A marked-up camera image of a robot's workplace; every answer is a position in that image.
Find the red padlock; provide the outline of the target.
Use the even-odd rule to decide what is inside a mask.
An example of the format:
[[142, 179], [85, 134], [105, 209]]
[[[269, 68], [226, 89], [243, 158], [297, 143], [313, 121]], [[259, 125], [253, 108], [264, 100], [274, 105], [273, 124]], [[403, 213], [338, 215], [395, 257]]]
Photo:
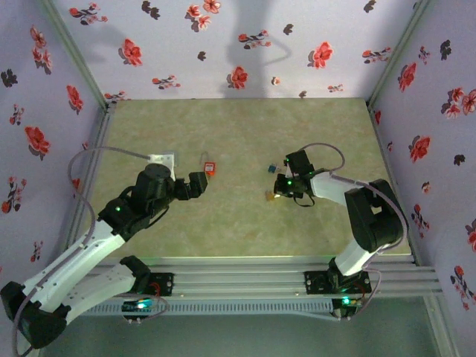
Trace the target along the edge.
[[212, 177], [216, 174], [216, 162], [210, 158], [208, 152], [203, 152], [200, 156], [200, 165], [208, 176]]

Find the left controller board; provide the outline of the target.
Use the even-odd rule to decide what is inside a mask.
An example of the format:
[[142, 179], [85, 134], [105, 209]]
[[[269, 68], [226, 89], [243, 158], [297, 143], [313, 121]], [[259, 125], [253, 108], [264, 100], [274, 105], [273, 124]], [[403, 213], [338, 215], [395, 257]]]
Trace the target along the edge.
[[154, 300], [150, 298], [140, 298], [137, 300], [125, 300], [122, 303], [121, 311], [128, 313], [151, 312], [154, 307]]

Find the controller board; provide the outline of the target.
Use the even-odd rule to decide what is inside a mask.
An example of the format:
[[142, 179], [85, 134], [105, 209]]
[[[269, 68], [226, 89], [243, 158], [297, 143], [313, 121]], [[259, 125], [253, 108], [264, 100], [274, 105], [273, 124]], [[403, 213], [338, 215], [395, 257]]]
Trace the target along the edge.
[[128, 313], [151, 312], [154, 307], [154, 300], [150, 298], [140, 298], [137, 300], [125, 300], [122, 303], [121, 311]]
[[350, 320], [363, 306], [361, 298], [343, 296], [332, 299], [331, 316], [337, 320]]

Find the right controller board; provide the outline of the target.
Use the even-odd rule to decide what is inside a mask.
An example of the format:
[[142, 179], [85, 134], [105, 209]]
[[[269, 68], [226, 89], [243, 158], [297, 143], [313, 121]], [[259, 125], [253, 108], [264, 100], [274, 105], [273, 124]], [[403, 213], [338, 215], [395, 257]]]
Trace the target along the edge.
[[361, 298], [343, 296], [332, 299], [331, 316], [337, 320], [350, 320], [363, 306]]

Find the aluminium side rail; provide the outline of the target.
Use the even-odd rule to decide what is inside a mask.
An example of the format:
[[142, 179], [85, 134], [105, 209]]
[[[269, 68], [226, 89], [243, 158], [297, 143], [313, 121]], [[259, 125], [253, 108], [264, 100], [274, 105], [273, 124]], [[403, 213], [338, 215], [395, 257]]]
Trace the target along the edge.
[[403, 249], [403, 246], [405, 246], [408, 249], [408, 255], [412, 257], [414, 264], [417, 266], [420, 266], [422, 265], [422, 263], [419, 256], [419, 252], [418, 252], [417, 246], [415, 246], [413, 242], [414, 240], [413, 221], [410, 220], [410, 215], [408, 214], [406, 210], [405, 201], [402, 199], [400, 187], [398, 185], [398, 182], [393, 172], [393, 167], [390, 161], [390, 151], [387, 148], [387, 141], [382, 139], [382, 136], [379, 132], [379, 125], [377, 124], [375, 119], [375, 110], [373, 109], [371, 105], [367, 106], [367, 110], [370, 116], [370, 120], [373, 126], [373, 131], [376, 136], [377, 143], [379, 145], [382, 160], [385, 164], [386, 173], [388, 175], [388, 181], [393, 189], [396, 200], [401, 208], [402, 214], [405, 218], [406, 225], [407, 225], [407, 233], [405, 237], [401, 238], [400, 242], [396, 243], [392, 248], [386, 248], [382, 252], [382, 254], [385, 256], [402, 255], [402, 252], [400, 250]]
[[92, 237], [96, 220], [92, 197], [103, 154], [100, 148], [106, 145], [114, 112], [114, 106], [98, 112], [87, 139], [88, 146], [75, 153], [68, 162], [66, 177], [73, 197], [57, 244], [57, 254], [64, 253], [76, 242]]

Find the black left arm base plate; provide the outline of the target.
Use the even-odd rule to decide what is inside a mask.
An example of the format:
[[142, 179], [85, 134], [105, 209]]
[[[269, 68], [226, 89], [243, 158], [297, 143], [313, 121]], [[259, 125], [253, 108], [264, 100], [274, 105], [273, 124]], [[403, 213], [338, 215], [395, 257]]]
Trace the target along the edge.
[[169, 297], [172, 295], [174, 287], [173, 273], [152, 273], [146, 284], [145, 293], [158, 297]]

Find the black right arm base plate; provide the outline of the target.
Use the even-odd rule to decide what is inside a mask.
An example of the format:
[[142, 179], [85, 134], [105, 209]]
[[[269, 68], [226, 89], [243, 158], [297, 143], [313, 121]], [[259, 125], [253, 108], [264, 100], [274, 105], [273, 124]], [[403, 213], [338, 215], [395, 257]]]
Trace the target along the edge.
[[367, 294], [372, 292], [369, 274], [361, 271], [343, 276], [331, 271], [305, 271], [304, 285], [308, 295]]

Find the aluminium mounting rail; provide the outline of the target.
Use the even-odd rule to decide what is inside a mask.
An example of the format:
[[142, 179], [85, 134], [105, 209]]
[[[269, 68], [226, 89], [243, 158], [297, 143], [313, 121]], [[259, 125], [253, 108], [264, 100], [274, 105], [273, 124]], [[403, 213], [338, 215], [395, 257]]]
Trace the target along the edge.
[[[188, 299], [278, 299], [308, 295], [305, 271], [327, 271], [329, 257], [163, 257], [142, 258], [152, 273], [173, 273], [172, 297]], [[432, 267], [417, 266], [409, 255], [378, 256], [364, 272], [379, 297], [438, 295]], [[339, 297], [339, 295], [316, 295]]]

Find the aluminium corner post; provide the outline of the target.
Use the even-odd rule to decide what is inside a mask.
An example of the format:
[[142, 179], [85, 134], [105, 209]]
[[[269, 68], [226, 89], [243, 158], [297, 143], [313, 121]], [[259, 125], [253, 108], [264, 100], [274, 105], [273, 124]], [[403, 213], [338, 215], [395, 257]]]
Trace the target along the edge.
[[415, 0], [414, 7], [413, 7], [413, 14], [410, 18], [409, 23], [405, 27], [403, 34], [400, 36], [399, 41], [396, 44], [396, 47], [393, 50], [392, 55], [390, 56], [390, 60], [388, 64], [385, 66], [385, 69], [380, 76], [379, 80], [376, 83], [374, 90], [370, 97], [366, 100], [366, 106], [370, 109], [373, 104], [378, 99], [380, 92], [382, 91], [387, 79], [391, 75], [393, 68], [399, 61], [399, 58], [402, 56], [403, 52], [405, 51], [408, 43], [411, 40], [413, 32], [418, 28], [422, 18], [425, 16], [427, 9], [434, 3], [434, 0]]
[[69, 55], [71, 61], [75, 64], [76, 68], [80, 72], [82, 78], [85, 80], [89, 91], [95, 98], [97, 104], [103, 111], [106, 111], [108, 104], [103, 98], [100, 92], [100, 88], [94, 79], [92, 72], [87, 66], [86, 60], [81, 53], [77, 43], [74, 41], [71, 32], [67, 28], [66, 24], [62, 20], [60, 12], [54, 5], [52, 0], [37, 0], [42, 12], [50, 22], [54, 29], [55, 34], [59, 37], [65, 52]]

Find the grey lower frame bar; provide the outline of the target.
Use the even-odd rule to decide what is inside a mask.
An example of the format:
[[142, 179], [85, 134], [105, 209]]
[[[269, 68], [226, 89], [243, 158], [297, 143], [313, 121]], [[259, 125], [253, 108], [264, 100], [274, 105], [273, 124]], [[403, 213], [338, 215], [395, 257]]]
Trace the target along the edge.
[[424, 301], [439, 357], [460, 357], [454, 340], [454, 327], [443, 296], [427, 295]]

